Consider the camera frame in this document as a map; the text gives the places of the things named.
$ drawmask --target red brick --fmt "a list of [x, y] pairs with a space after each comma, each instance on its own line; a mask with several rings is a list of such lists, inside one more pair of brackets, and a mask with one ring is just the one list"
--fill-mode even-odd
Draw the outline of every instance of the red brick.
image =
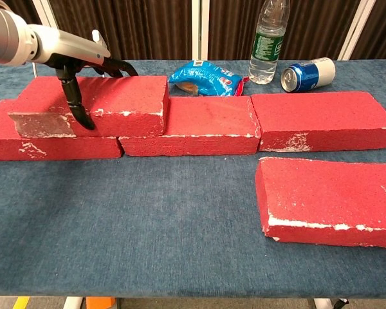
[[366, 92], [252, 96], [261, 151], [386, 148], [386, 110]]
[[163, 136], [120, 137], [131, 156], [256, 153], [259, 123], [250, 97], [172, 97]]
[[267, 157], [255, 183], [276, 241], [386, 247], [386, 164]]
[[113, 137], [23, 138], [7, 115], [15, 100], [0, 102], [0, 161], [119, 158], [122, 148]]
[[166, 76], [79, 77], [82, 103], [96, 124], [83, 128], [70, 113], [56, 77], [33, 79], [9, 115], [25, 137], [154, 136], [165, 127]]

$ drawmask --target blue snack bag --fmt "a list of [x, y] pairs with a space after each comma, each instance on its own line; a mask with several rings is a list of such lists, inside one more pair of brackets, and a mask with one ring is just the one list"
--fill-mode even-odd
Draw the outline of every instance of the blue snack bag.
[[169, 78], [169, 82], [186, 92], [218, 96], [241, 95], [247, 81], [248, 78], [242, 79], [211, 62], [197, 60], [178, 68]]

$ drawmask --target table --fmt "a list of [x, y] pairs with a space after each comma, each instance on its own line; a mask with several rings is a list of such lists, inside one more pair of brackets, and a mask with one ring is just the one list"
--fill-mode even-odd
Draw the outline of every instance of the table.
[[[168, 75], [185, 61], [132, 63]], [[246, 74], [246, 61], [216, 64]], [[32, 78], [30, 66], [0, 66], [0, 99]], [[336, 62], [335, 81], [315, 91], [341, 90], [386, 108], [386, 61]], [[279, 74], [244, 94], [261, 92], [282, 92]], [[386, 249], [264, 237], [253, 180], [263, 156], [386, 162], [386, 149], [0, 162], [0, 295], [386, 297]]]

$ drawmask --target soda can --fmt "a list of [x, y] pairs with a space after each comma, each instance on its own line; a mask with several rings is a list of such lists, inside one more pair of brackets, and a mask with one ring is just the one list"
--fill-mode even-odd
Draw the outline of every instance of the soda can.
[[292, 64], [280, 78], [286, 92], [305, 92], [333, 82], [336, 68], [329, 58]]

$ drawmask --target floor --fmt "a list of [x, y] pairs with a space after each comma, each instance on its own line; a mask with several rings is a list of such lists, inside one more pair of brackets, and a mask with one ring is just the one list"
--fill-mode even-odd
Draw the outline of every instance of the floor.
[[[0, 309], [12, 309], [16, 297], [0, 297]], [[26, 309], [62, 309], [64, 297], [31, 297]], [[386, 299], [350, 299], [346, 309], [386, 309]], [[122, 309], [311, 309], [305, 299], [122, 299]]]

